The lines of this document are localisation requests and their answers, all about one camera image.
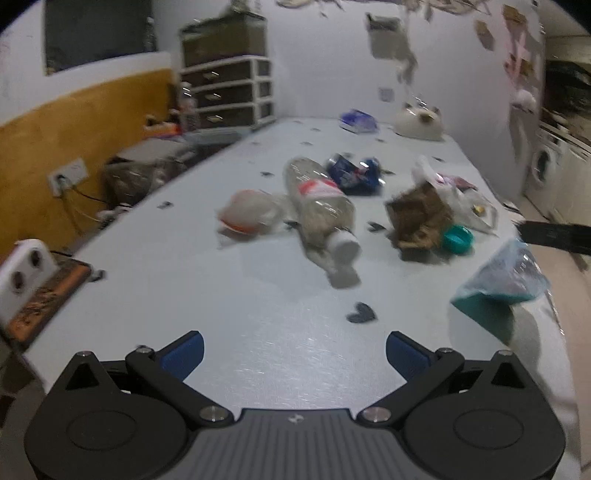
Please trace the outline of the teal tissue packet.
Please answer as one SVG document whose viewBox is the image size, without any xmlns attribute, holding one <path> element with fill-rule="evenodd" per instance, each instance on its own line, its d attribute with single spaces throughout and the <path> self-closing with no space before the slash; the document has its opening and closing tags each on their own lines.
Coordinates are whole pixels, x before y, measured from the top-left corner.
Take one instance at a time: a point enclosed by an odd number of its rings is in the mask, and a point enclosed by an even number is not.
<svg viewBox="0 0 591 480">
<path fill-rule="evenodd" d="M 549 289 L 529 246 L 512 239 L 458 288 L 450 303 L 508 344 L 515 330 L 513 307 L 537 300 Z"/>
</svg>

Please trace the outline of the white plastic bag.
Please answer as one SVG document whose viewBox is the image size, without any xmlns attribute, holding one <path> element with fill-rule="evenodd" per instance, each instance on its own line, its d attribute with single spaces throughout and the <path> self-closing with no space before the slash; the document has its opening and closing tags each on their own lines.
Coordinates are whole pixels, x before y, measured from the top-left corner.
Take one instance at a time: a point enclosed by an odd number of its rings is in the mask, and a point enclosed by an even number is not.
<svg viewBox="0 0 591 480">
<path fill-rule="evenodd" d="M 441 200 L 450 208 L 456 224 L 481 233 L 496 232 L 496 207 L 470 182 L 436 172 L 426 156 L 420 156 L 415 162 L 412 177 L 417 185 L 428 183 L 435 188 Z"/>
</svg>

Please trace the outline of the teal plastic lid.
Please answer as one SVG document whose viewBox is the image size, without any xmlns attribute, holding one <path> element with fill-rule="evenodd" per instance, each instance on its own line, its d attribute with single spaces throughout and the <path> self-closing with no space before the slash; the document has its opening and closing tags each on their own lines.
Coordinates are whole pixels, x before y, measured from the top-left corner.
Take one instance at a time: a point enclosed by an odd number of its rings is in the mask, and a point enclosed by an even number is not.
<svg viewBox="0 0 591 480">
<path fill-rule="evenodd" d="M 465 255 L 472 249 L 473 241 L 474 236 L 468 228 L 454 224 L 443 233 L 441 246 L 454 255 Z"/>
</svg>

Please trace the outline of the brown paper trash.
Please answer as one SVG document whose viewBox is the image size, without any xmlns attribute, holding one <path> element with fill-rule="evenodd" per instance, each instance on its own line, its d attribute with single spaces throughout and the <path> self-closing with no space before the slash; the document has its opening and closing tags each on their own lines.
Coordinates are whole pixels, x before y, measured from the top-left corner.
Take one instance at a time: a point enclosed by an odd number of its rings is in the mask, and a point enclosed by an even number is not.
<svg viewBox="0 0 591 480">
<path fill-rule="evenodd" d="M 393 227 L 394 247 L 400 250 L 432 250 L 442 246 L 443 234 L 453 225 L 451 208 L 428 182 L 386 203 Z"/>
</svg>

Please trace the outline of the clear orange plastic wrapper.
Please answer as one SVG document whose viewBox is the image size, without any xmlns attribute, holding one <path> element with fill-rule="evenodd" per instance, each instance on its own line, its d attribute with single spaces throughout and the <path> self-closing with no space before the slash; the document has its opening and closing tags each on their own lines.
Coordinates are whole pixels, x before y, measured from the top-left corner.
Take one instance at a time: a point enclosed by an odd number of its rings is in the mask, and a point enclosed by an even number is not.
<svg viewBox="0 0 591 480">
<path fill-rule="evenodd" d="M 225 229 L 249 237 L 270 233 L 284 216 L 286 198 L 261 190 L 240 190 L 216 211 Z"/>
</svg>

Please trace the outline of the clear plastic bottle white cap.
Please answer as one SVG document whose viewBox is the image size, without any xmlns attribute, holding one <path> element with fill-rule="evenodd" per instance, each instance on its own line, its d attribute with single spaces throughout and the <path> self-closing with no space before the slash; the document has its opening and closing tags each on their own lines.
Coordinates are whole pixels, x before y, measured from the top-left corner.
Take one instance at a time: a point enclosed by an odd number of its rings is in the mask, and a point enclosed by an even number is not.
<svg viewBox="0 0 591 480">
<path fill-rule="evenodd" d="M 356 208 L 320 163 L 297 157 L 284 168 L 288 199 L 305 247 L 325 254 L 335 266 L 352 266 L 360 255 Z"/>
</svg>

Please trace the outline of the crushed blue soda can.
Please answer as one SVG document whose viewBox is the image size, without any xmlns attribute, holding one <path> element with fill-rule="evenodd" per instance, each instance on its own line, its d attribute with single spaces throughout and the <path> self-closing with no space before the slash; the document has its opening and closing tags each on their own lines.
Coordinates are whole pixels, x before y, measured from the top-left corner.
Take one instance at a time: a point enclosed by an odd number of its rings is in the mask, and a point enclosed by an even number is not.
<svg viewBox="0 0 591 480">
<path fill-rule="evenodd" d="M 353 163 L 342 154 L 335 154 L 325 164 L 329 178 L 349 196 L 376 196 L 382 190 L 382 169 L 375 157 Z"/>
</svg>

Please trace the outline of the washing machine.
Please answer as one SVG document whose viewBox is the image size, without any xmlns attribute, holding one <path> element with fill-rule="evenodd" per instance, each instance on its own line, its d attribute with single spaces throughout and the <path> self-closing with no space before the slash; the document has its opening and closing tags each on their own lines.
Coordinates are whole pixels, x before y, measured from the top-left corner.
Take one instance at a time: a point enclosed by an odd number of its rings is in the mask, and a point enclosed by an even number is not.
<svg viewBox="0 0 591 480">
<path fill-rule="evenodd" d="M 557 200 L 567 150 L 563 139 L 543 128 L 538 130 L 524 195 L 545 218 L 551 215 Z"/>
</svg>

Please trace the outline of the white power strip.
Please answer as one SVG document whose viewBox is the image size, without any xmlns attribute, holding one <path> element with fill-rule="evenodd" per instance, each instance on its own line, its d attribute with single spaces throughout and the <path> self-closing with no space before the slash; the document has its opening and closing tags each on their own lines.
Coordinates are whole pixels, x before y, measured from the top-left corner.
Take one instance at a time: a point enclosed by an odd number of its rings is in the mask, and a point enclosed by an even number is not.
<svg viewBox="0 0 591 480">
<path fill-rule="evenodd" d="M 1 325 L 7 326 L 58 270 L 56 261 L 41 240 L 17 241 L 1 265 Z"/>
</svg>

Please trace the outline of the white cat-shaped ceramic dish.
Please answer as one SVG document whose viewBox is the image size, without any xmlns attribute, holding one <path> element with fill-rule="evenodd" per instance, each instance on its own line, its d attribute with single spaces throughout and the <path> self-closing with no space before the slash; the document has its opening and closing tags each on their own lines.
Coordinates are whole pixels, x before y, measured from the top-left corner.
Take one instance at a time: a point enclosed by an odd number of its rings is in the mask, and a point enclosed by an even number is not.
<svg viewBox="0 0 591 480">
<path fill-rule="evenodd" d="M 394 131 L 406 138 L 442 141 L 444 128 L 441 112 L 437 107 L 406 103 L 394 119 Z"/>
</svg>

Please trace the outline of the blue white plastic packet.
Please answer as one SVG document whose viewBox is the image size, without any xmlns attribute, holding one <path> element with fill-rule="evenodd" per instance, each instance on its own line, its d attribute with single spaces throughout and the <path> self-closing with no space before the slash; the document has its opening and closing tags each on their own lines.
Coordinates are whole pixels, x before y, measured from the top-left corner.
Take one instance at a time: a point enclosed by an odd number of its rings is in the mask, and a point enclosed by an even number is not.
<svg viewBox="0 0 591 480">
<path fill-rule="evenodd" d="M 379 124 L 372 115 L 356 109 L 342 113 L 339 125 L 355 134 L 375 134 L 379 131 Z"/>
</svg>

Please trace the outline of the plastic bottle by drawers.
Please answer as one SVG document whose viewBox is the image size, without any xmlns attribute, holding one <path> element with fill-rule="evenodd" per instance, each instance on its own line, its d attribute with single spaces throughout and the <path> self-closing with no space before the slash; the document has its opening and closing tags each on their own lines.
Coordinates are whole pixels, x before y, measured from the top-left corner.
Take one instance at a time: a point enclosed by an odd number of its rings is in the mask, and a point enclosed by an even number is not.
<svg viewBox="0 0 591 480">
<path fill-rule="evenodd" d="M 194 132 L 198 129 L 199 119 L 197 114 L 197 102 L 192 96 L 189 82 L 181 82 L 179 86 L 179 118 L 184 132 Z"/>
</svg>

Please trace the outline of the white plastic drawer unit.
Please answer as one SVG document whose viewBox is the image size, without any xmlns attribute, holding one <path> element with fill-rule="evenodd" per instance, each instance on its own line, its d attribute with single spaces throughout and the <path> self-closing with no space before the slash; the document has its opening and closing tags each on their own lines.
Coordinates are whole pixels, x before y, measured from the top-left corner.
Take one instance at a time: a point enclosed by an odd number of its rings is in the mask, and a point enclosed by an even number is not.
<svg viewBox="0 0 591 480">
<path fill-rule="evenodd" d="M 190 86 L 202 130 L 257 130 L 276 121 L 270 58 L 243 55 L 202 63 L 183 68 L 180 79 Z"/>
</svg>

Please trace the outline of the dark framed window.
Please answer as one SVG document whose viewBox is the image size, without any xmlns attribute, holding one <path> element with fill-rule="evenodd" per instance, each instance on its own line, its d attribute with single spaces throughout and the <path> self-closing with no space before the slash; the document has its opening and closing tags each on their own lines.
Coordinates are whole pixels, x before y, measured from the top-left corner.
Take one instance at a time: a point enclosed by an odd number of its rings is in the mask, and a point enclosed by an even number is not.
<svg viewBox="0 0 591 480">
<path fill-rule="evenodd" d="M 145 0 L 53 0 L 44 3 L 45 70 L 158 50 L 152 5 Z"/>
</svg>

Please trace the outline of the white wall socket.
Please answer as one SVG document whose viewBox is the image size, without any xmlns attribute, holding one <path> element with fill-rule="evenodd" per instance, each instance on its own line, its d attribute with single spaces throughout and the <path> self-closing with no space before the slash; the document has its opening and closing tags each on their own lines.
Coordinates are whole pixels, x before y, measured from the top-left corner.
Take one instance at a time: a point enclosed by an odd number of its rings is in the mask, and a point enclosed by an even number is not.
<svg viewBox="0 0 591 480">
<path fill-rule="evenodd" d="M 60 197 L 63 191 L 72 189 L 88 178 L 89 172 L 82 158 L 77 158 L 47 175 L 53 197 Z"/>
</svg>

